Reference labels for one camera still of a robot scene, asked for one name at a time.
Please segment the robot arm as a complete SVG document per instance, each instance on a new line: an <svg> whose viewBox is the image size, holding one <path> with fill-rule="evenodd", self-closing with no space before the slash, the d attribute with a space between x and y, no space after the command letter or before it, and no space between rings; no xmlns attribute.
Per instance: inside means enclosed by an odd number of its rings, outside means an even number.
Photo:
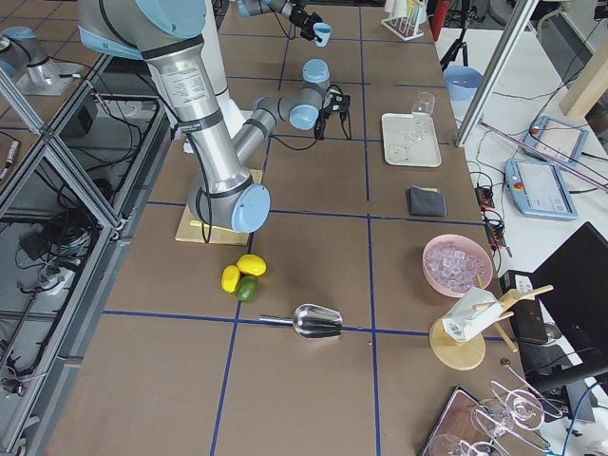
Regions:
<svg viewBox="0 0 608 456"><path fill-rule="evenodd" d="M200 172L188 195L189 210L210 227L253 233L271 206L268 189L256 183L248 160L280 122L299 130L314 127L330 100L331 73L321 59L302 69L299 91L263 97L236 134L219 104L223 68L219 51L206 52L217 35L208 1L82 1L79 32L91 50L146 62L158 73L157 90L198 159Z"/></svg>
<svg viewBox="0 0 608 456"><path fill-rule="evenodd" d="M316 12L306 11L305 1L291 0L237 0L237 8L242 17L276 13L285 17L296 28L300 36L308 41L322 44L320 28L326 25L323 18Z"/></svg>

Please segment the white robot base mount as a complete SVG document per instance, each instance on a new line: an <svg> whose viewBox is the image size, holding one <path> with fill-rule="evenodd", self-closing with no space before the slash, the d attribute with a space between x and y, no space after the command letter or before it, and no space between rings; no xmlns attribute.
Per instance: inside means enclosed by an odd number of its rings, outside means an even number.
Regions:
<svg viewBox="0 0 608 456"><path fill-rule="evenodd" d="M246 115L251 115L252 112L241 111L230 95L212 1L205 0L204 5L206 11L205 25L201 31L204 43L200 55L230 136L234 139L246 121Z"/></svg>

